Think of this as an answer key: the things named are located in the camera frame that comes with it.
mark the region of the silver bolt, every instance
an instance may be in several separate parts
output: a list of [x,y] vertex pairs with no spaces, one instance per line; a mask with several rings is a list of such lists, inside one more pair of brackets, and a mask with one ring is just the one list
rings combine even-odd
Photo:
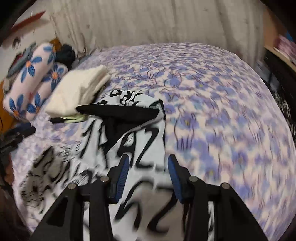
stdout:
[[222,188],[224,188],[224,189],[229,189],[230,186],[229,186],[228,183],[222,183]]
[[68,185],[68,188],[69,188],[70,190],[72,190],[72,189],[76,188],[76,186],[77,186],[76,183],[70,183],[70,184]]
[[109,181],[109,177],[108,176],[102,176],[100,178],[100,180],[105,183],[105,182]]
[[193,182],[193,183],[194,183],[194,182],[196,182],[197,180],[198,180],[198,178],[197,178],[196,176],[190,176],[190,177],[189,177],[189,181],[190,181],[190,182]]

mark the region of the curtain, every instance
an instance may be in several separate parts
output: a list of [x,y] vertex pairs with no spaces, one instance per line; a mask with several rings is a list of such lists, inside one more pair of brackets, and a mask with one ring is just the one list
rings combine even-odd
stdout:
[[253,67],[263,55],[259,0],[50,0],[56,35],[79,52],[118,45],[198,42]]

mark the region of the floral pillow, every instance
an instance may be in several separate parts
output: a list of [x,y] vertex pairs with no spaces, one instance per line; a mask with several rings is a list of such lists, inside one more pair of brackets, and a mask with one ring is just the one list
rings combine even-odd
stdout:
[[39,112],[46,99],[54,91],[61,78],[68,72],[68,68],[60,63],[54,63],[53,68],[43,77],[36,88],[33,99],[28,104],[26,119],[31,121]]
[[3,100],[3,108],[17,119],[26,114],[30,96],[35,92],[43,76],[52,68],[55,49],[49,43],[38,46],[15,79],[11,91]]

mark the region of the purple floral bedsheet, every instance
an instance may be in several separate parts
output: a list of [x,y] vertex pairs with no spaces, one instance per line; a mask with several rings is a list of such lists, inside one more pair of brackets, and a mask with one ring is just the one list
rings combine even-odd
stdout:
[[[259,76],[238,56],[217,47],[152,44],[95,52],[78,68],[104,64],[113,88],[163,100],[166,154],[207,183],[230,183],[269,240],[278,240],[296,213],[296,152],[289,127]],[[34,229],[18,193],[33,161],[51,145],[79,141],[84,123],[51,124],[44,107],[36,134],[13,157],[18,207]]]

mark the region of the cream folded blanket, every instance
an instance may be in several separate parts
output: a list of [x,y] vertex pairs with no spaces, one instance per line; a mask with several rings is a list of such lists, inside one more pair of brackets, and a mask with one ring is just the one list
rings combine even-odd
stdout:
[[110,77],[104,65],[69,71],[52,93],[45,112],[52,118],[75,115],[76,107],[89,104]]

